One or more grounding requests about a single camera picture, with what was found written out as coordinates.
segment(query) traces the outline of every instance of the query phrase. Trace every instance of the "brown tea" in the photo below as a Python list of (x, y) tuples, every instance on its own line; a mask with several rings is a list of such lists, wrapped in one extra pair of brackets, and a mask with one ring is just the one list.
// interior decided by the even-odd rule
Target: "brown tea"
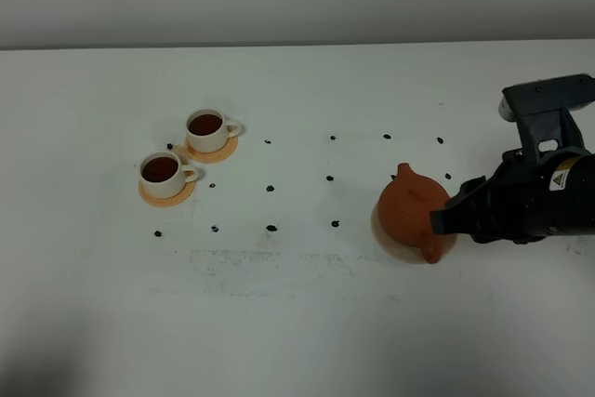
[(178, 172), (178, 162), (173, 158), (159, 157), (151, 160), (142, 168), (142, 177), (147, 181), (157, 183), (174, 177)]
[(223, 120), (219, 116), (211, 114), (200, 115), (190, 122), (188, 130), (194, 135), (211, 135), (217, 132), (222, 124)]

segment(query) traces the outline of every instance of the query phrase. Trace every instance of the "teapot handle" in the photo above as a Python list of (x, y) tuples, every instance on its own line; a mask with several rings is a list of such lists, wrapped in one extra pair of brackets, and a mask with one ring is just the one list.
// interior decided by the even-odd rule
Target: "teapot handle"
[(431, 237), (423, 242), (420, 247), (421, 256), (429, 264), (435, 264), (443, 256), (444, 242), (443, 238), (433, 234)]

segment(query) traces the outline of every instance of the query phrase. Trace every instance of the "coaster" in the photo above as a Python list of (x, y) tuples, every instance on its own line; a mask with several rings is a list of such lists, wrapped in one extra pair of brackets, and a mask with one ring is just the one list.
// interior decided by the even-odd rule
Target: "coaster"
[(169, 206), (175, 206), (181, 204), (185, 201), (190, 194), (194, 191), (194, 185), (196, 181), (189, 181), (184, 186), (184, 189), (178, 194), (174, 195), (173, 197), (169, 197), (168, 199), (155, 199), (154, 197), (150, 196), (145, 190), (142, 188), (142, 185), (139, 182), (139, 194), (140, 198), (144, 200), (146, 203), (152, 206), (157, 206), (158, 208), (167, 208)]
[(221, 162), (228, 158), (230, 155), (232, 155), (235, 152), (235, 148), (237, 147), (237, 137), (231, 137), (230, 139), (228, 139), (227, 143), (225, 143), (225, 146), (223, 146), (221, 149), (215, 152), (198, 152), (190, 145), (188, 139), (186, 139), (186, 142), (184, 143), (184, 149), (186, 150), (188, 156), (192, 160), (196, 160), (197, 162), (202, 163)]

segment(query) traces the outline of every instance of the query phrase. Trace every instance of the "cup handle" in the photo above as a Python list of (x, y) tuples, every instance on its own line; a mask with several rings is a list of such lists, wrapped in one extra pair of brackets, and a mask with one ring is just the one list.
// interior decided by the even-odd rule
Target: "cup handle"
[(443, 238), (433, 234), (431, 237), (426, 239), (426, 241), (424, 241), (424, 244), (420, 247), (420, 250), (421, 256), (423, 256), (426, 262), (429, 264), (435, 264), (443, 256)]
[(226, 127), (233, 127), (233, 130), (230, 130), (227, 138), (230, 139), (231, 137), (237, 137), (242, 132), (242, 125), (235, 120), (226, 120), (225, 121)]
[(193, 172), (192, 175), (186, 176), (186, 183), (190, 183), (191, 181), (196, 181), (198, 179), (198, 169), (191, 165), (182, 165), (182, 171), (184, 172)]

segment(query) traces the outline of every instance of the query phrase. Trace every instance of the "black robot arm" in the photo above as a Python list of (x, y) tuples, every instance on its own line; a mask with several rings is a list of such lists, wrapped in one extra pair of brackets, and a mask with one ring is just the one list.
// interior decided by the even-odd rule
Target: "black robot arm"
[[(595, 100), (595, 80), (576, 74), (502, 93), (500, 114), (516, 122), (522, 148), (504, 152), (490, 179), (466, 181), (445, 209), (432, 212), (434, 232), (467, 233), (481, 244), (595, 233), (595, 156), (570, 114)], [(539, 149), (551, 140), (555, 150)]]

